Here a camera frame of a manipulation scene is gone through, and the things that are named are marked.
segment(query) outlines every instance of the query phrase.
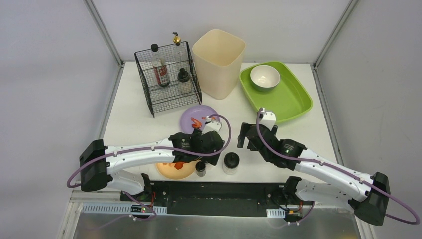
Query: black lid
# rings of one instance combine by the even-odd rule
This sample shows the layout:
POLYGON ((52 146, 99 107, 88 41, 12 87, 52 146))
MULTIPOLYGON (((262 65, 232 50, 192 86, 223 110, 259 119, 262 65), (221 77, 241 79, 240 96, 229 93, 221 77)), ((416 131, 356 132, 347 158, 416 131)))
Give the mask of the black lid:
POLYGON ((153 52, 157 52, 157 51, 158 51, 158 45, 157 45, 157 44, 152 44, 152 45, 151 45, 151 50, 152 50, 153 52))
POLYGON ((199 161, 198 163, 195 164, 195 169, 198 172, 203 172, 205 170, 205 164, 201 161, 199 161))
POLYGON ((239 166, 240 158, 236 153, 230 152, 224 157, 224 164, 227 168, 236 168, 239 166))
POLYGON ((187 82, 189 80, 189 73, 185 71, 184 68, 180 68, 179 73, 177 74, 177 79, 180 82, 187 82))

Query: green tray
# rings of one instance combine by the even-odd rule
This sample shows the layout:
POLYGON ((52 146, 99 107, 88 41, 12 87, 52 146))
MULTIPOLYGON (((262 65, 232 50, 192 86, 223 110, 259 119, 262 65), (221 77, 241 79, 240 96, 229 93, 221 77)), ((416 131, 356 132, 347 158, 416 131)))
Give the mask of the green tray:
POLYGON ((312 108, 312 99, 287 66, 278 61, 270 61, 248 67, 240 72, 240 82, 249 101, 256 111, 260 107, 274 112, 276 123, 282 123, 303 115, 312 108), (272 66, 280 73, 280 83, 270 92, 257 91, 250 79, 255 66, 272 66))

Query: white wall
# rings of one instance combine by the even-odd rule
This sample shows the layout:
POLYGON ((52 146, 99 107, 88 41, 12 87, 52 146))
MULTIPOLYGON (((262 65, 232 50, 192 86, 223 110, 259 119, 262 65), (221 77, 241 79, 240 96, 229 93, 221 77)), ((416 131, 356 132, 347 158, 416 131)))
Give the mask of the white wall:
POLYGON ((56 238, 117 69, 83 1, 0 1, 0 238, 56 238))
POLYGON ((349 0, 95 0, 124 60, 151 44, 190 46, 212 29, 242 38, 244 60, 314 62, 349 0))
MULTIPOLYGON (((319 67, 347 166, 387 174, 422 216, 422 1, 362 0, 319 67)), ((413 220, 390 200, 388 213, 413 220)), ((386 218, 379 239, 420 238, 386 218)))

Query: gold bottle top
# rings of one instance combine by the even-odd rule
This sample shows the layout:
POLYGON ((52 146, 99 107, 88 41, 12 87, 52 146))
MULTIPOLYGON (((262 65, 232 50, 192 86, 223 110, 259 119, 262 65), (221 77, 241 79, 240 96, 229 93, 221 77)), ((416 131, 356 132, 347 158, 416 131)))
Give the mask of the gold bottle top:
POLYGON ((177 32, 173 32, 173 34, 174 34, 173 42, 175 44, 180 43, 182 41, 182 39, 179 37, 179 35, 177 34, 177 32))

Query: wire mesh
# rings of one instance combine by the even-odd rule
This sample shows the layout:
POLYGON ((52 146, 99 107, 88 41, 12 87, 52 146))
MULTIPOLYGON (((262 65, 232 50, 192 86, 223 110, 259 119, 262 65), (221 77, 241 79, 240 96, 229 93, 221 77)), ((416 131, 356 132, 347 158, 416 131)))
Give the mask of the wire mesh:
POLYGON ((183 47, 188 56, 187 61, 177 62, 175 60, 174 44, 158 48, 158 52, 166 61, 167 77, 170 80, 167 86, 159 84, 159 76, 151 63, 153 56, 151 49, 135 52, 136 64, 145 98, 153 116, 157 112, 202 102, 201 89, 198 84, 189 45, 184 41, 180 43, 180 46, 183 47), (181 68, 184 68, 189 73, 190 80, 188 82, 179 82, 177 76, 181 68))

